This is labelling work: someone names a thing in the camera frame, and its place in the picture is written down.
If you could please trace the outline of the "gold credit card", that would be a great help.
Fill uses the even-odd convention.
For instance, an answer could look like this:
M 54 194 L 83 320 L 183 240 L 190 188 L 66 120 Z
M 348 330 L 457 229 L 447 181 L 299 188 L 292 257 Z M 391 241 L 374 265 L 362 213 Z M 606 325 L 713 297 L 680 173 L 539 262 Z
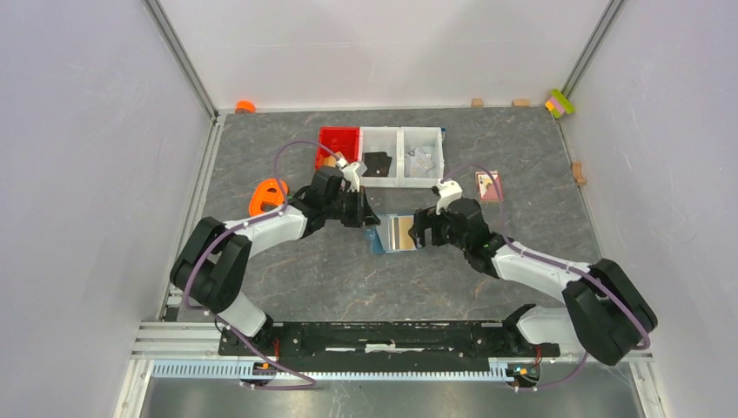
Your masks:
M 410 230 L 413 227 L 412 215 L 393 215 L 389 217 L 387 250 L 390 253 L 412 252 L 417 249 Z

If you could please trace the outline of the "blue card holder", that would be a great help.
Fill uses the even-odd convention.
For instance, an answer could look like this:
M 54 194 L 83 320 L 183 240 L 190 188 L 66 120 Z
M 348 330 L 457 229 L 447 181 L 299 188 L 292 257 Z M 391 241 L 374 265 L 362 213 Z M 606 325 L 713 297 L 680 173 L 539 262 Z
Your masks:
M 372 226 L 366 232 L 366 238 L 370 241 L 371 251 L 374 254 L 388 254 L 387 241 L 389 232 L 389 217 L 393 215 L 411 215 L 411 214 L 388 214 L 379 215 L 379 224 Z

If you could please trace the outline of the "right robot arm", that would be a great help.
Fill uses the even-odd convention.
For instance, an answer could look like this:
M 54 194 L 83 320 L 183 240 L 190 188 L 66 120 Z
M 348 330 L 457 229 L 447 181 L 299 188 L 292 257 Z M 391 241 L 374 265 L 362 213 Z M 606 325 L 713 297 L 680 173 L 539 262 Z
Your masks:
M 492 231 L 480 203 L 468 198 L 443 209 L 419 209 L 408 232 L 419 248 L 454 246 L 474 271 L 560 300 L 579 343 L 602 364 L 613 366 L 631 351 L 651 345 L 658 319 L 613 260 L 587 264 L 536 252 Z

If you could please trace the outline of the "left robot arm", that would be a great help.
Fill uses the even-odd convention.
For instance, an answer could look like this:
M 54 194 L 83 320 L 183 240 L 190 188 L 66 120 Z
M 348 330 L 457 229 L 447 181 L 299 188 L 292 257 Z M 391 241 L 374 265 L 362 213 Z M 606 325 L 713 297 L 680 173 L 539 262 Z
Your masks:
M 248 262 L 270 248 L 312 235 L 328 220 L 350 228 L 378 225 L 359 183 L 365 168 L 361 162 L 322 166 L 286 205 L 258 217 L 201 219 L 173 264 L 171 284 L 182 291 L 184 301 L 195 300 L 236 328 L 251 354 L 266 353 L 273 343 L 272 319 L 242 290 Z

